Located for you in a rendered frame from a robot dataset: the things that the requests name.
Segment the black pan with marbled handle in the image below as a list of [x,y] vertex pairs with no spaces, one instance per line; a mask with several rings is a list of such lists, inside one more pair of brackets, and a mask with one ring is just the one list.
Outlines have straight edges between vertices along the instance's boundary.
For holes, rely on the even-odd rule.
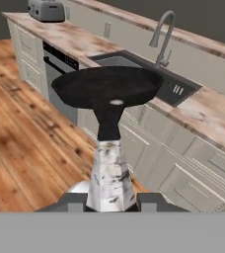
[[52,89],[64,104],[93,111],[99,123],[87,211],[137,210],[118,122],[126,108],[152,100],[163,82],[154,70],[129,66],[86,68],[52,81]]

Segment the grey curved tap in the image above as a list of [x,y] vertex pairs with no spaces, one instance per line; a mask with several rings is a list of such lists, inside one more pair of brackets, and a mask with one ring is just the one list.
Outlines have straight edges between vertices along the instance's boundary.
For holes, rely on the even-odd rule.
[[156,62],[155,62],[155,66],[157,68],[159,68],[160,66],[163,66],[163,67],[167,67],[169,65],[169,59],[170,59],[170,55],[167,57],[167,58],[164,58],[164,54],[165,54],[165,51],[166,51],[166,48],[168,46],[168,43],[169,43],[169,40],[170,40],[170,37],[171,37],[171,34],[172,34],[172,31],[174,29],[174,26],[175,26],[175,22],[176,22],[176,14],[174,11],[172,10],[169,10],[167,12],[165,12],[162,17],[160,18],[160,21],[156,27],[156,30],[153,34],[153,37],[149,43],[149,45],[151,47],[157,47],[158,46],[158,42],[159,42],[159,37],[160,37],[160,34],[161,34],[161,30],[162,30],[162,26],[165,24],[165,21],[169,19],[170,20],[170,24],[169,24],[169,28],[166,32],[166,35],[165,35],[165,39],[164,39],[164,42],[163,42],[163,45],[161,47],[161,50],[157,56],[157,59],[156,59]]

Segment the steel dishwasher with black panel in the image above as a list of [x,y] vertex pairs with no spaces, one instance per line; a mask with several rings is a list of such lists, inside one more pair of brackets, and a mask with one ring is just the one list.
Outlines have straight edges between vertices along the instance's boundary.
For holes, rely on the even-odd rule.
[[51,88],[52,81],[68,72],[77,71],[79,62],[47,42],[42,43],[49,102],[72,124],[77,125],[78,110],[65,105]]

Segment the silver toaster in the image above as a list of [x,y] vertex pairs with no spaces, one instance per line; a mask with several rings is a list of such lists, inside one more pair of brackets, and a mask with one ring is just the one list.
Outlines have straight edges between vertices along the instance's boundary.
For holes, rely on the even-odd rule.
[[57,0],[28,0],[31,17],[43,23],[61,23],[65,21],[64,7]]

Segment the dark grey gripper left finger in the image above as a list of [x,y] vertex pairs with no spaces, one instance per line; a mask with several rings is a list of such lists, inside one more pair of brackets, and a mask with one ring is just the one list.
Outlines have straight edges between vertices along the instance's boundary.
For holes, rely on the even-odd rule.
[[51,212],[83,212],[86,207],[87,193],[66,193],[57,203],[51,204],[39,211]]

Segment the dark grey sink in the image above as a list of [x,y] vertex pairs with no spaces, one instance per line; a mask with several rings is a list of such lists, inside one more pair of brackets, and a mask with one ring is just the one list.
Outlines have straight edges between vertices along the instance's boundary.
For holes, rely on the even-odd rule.
[[91,56],[91,59],[101,66],[142,67],[161,74],[164,78],[164,83],[156,97],[172,107],[178,106],[201,88],[199,84],[185,79],[166,68],[156,67],[153,62],[128,50]]

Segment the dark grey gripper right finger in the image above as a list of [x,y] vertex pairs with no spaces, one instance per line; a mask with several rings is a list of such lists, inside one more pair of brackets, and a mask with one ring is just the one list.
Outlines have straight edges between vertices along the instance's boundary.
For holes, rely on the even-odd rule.
[[138,193],[136,200],[141,212],[188,212],[169,203],[161,193]]

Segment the cream cupboard door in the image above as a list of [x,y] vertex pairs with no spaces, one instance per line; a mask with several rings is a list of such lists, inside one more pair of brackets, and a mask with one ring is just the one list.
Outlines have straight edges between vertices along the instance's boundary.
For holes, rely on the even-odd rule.
[[120,124],[119,128],[126,161],[135,177],[143,181],[152,163],[151,142],[143,132],[128,123]]
[[173,165],[182,158],[195,135],[149,106],[144,109],[141,127],[160,145],[144,182],[148,190],[155,192]]

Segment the cream drawer front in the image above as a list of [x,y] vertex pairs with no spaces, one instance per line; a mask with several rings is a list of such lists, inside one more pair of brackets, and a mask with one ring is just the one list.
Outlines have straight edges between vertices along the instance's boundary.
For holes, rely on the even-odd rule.
[[22,78],[41,94],[44,94],[43,76],[38,67],[25,59],[20,59]]
[[14,29],[19,51],[34,63],[39,64],[40,40],[18,25],[15,25]]
[[176,206],[191,212],[225,212],[225,199],[175,164],[160,191]]
[[225,183],[225,153],[196,137],[184,152],[184,156],[206,167]]

